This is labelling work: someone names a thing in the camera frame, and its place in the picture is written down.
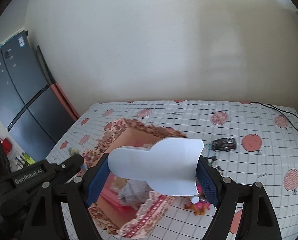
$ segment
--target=pink toy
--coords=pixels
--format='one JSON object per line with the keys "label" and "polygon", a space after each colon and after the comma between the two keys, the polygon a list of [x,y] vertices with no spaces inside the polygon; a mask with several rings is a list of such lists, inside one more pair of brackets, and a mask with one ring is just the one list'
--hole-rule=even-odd
{"label": "pink toy", "polygon": [[190,203],[190,205],[184,205],[185,209],[192,209],[194,211],[194,215],[205,215],[205,212],[210,209],[210,203],[205,200],[203,195],[203,190],[201,185],[197,182],[196,183],[196,189],[199,192],[200,201],[196,204]]}

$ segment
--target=white curved cardboard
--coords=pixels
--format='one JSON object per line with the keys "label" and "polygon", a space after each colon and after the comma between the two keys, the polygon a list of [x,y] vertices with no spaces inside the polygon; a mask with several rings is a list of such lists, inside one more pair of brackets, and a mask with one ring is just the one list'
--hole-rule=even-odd
{"label": "white curved cardboard", "polygon": [[108,156],[110,171],[120,178],[146,181],[163,195],[198,195],[196,166],[204,148],[199,139],[168,137],[150,149],[119,147]]}

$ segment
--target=blue gripper pad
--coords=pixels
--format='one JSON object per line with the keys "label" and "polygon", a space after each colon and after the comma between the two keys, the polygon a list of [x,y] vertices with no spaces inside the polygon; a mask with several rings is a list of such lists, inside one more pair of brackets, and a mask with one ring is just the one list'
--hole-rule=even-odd
{"label": "blue gripper pad", "polygon": [[100,164],[100,167],[98,168],[98,171],[92,178],[88,187],[88,195],[85,201],[88,207],[91,206],[92,203],[97,202],[98,197],[110,174],[110,169],[108,167],[108,158],[105,158],[102,163],[98,164]]}
{"label": "blue gripper pad", "polygon": [[218,189],[211,179],[207,169],[203,166],[201,160],[198,161],[198,165],[196,167],[196,178],[203,189],[203,193],[206,196],[207,201],[213,204],[215,208],[218,208],[218,204],[220,202],[218,198]]}

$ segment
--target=black cable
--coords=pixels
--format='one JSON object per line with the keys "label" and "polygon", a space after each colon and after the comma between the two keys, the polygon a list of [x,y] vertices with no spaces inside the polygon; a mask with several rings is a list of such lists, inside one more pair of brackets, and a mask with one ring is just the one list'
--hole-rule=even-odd
{"label": "black cable", "polygon": [[276,111],[278,111],[280,114],[282,114],[288,121],[289,121],[289,123],[293,126],[293,128],[295,129],[295,130],[297,130],[298,131],[298,128],[296,128],[293,124],[292,124],[292,122],[282,113],[282,112],[284,112],[284,113],[288,113],[288,114],[292,114],[292,115],[294,115],[297,119],[298,119],[298,117],[295,115],[295,114],[293,114],[293,113],[291,113],[291,112],[288,112],[288,111],[284,111],[284,110],[282,110],[282,109],[279,109],[279,108],[277,108],[277,107],[275,107],[275,106],[273,106],[273,105],[271,105],[271,104],[263,104],[263,103],[260,103],[260,102],[257,102],[257,101],[254,101],[254,102],[251,102],[250,104],[252,104],[252,103],[256,103],[256,104],[260,104],[260,105],[262,105],[262,106],[265,106],[265,107],[267,107],[267,108],[270,108],[270,109],[273,109],[273,110],[276,110]]}

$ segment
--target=green item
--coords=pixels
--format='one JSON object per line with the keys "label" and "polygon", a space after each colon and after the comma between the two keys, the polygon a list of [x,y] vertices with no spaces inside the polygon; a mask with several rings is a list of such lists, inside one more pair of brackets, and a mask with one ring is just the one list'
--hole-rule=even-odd
{"label": "green item", "polygon": [[22,153],[22,155],[24,156],[25,162],[27,162],[29,165],[36,163],[34,159],[31,158],[27,153]]}

